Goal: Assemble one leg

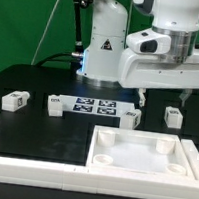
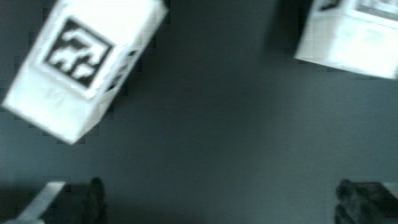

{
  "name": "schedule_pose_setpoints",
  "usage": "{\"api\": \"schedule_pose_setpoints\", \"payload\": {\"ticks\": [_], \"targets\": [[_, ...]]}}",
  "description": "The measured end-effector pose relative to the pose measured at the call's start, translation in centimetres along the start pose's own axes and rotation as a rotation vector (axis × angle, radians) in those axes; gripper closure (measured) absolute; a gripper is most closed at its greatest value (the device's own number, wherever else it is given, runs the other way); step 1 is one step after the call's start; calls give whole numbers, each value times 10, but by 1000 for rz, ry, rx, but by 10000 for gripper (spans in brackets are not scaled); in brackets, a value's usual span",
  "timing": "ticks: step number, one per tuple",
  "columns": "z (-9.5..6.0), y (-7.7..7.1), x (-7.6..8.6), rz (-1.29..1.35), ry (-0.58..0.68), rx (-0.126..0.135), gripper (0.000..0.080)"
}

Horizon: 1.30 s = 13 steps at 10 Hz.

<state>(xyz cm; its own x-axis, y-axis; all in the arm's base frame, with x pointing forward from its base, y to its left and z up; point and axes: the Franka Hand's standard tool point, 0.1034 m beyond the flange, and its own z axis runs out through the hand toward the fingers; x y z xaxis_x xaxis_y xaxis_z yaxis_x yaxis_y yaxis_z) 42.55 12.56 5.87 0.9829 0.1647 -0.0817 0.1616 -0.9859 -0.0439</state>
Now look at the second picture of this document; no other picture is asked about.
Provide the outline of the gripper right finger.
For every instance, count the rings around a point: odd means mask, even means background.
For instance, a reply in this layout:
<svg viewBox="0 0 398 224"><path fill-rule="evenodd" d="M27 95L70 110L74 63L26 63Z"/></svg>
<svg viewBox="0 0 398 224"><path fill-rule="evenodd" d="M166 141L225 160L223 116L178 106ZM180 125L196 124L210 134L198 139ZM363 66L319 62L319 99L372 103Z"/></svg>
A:
<svg viewBox="0 0 398 224"><path fill-rule="evenodd" d="M398 183L344 179L335 224L398 224Z"/></svg>

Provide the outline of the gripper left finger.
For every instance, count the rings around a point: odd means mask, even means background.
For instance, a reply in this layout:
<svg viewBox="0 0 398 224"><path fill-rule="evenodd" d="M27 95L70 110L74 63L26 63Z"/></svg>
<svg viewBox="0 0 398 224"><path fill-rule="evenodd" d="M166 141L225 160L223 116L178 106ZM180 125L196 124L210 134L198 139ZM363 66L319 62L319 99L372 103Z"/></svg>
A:
<svg viewBox="0 0 398 224"><path fill-rule="evenodd" d="M100 178L88 183L47 183L19 220L27 224L100 224L107 210L106 184Z"/></svg>

